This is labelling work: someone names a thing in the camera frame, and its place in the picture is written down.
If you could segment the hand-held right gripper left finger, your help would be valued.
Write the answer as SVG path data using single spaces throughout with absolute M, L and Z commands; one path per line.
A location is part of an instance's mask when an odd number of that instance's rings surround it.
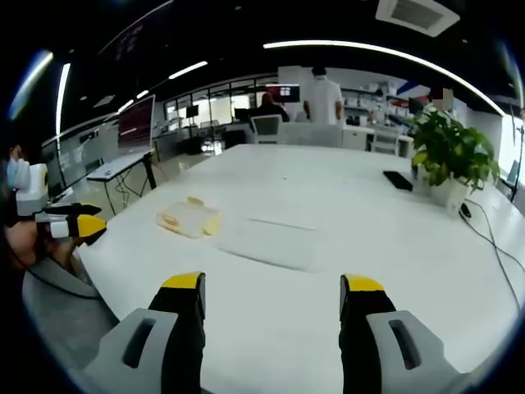
M 202 393 L 205 273 L 167 279 L 100 341 L 84 369 L 101 393 Z

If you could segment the person's left hand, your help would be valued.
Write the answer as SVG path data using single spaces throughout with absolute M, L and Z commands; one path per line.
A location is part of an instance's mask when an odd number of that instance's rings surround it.
M 7 257 L 13 268 L 29 268 L 41 259 L 51 257 L 66 271 L 76 274 L 78 261 L 73 255 L 74 241 L 40 236 L 33 221 L 18 222 L 12 227 L 4 227 L 2 231 L 7 241 Z

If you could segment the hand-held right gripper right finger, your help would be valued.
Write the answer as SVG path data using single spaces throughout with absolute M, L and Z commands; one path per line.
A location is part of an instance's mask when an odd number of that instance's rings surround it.
M 442 340 L 369 277 L 340 277 L 339 348 L 344 393 L 449 393 L 462 377 Z

